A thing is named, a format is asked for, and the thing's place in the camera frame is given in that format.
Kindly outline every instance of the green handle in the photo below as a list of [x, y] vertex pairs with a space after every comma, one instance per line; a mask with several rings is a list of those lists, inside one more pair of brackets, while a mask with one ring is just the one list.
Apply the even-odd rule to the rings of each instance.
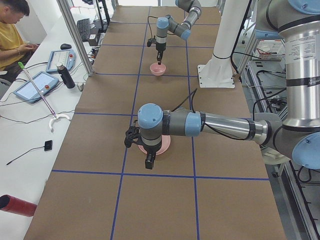
[[19, 61], [18, 64], [19, 64], [19, 66], [20, 66], [21, 69], [24, 69], [24, 68], [25, 68], [25, 66], [24, 66], [24, 64], [23, 64], [22, 62]]

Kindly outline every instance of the black thermos bottle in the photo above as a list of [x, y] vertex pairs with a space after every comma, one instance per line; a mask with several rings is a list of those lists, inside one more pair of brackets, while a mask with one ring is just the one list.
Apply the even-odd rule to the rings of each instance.
[[57, 64], [56, 67], [58, 69], [58, 73], [61, 75], [64, 85], [66, 85], [68, 89], [74, 88], [76, 84], [72, 79], [68, 69], [62, 63]]

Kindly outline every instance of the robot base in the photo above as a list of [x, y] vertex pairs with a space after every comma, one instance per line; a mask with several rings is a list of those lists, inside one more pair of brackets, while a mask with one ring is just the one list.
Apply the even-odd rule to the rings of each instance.
[[210, 60], [206, 65], [198, 65], [197, 70], [200, 88], [234, 89], [235, 83], [232, 77], [231, 67], [217, 67], [217, 65], [211, 64], [211, 61], [212, 60]]

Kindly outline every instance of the yellow shirt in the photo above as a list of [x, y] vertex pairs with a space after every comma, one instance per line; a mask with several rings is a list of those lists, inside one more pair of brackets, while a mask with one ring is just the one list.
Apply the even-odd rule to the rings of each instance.
[[[0, 51], [15, 49], [22, 44], [24, 44], [24, 41], [22, 40], [15, 25], [0, 22]], [[23, 56], [23, 54], [17, 54], [13, 57], [0, 60], [0, 71], [2, 71], [6, 66], [14, 63], [15, 61], [18, 61]]]

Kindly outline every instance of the pink plate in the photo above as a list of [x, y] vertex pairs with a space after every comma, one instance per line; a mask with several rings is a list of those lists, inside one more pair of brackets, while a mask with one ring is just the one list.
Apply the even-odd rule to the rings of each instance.
[[167, 68], [166, 65], [164, 65], [162, 63], [159, 65], [157, 62], [152, 63], [150, 65], [150, 71], [155, 76], [163, 75], [166, 71], [166, 68]]
[[[170, 146], [171, 138], [169, 135], [162, 135], [162, 146], [159, 151], [156, 152], [156, 155], [163, 154]], [[147, 154], [147, 151], [144, 149], [143, 146], [138, 145], [139, 149]]]

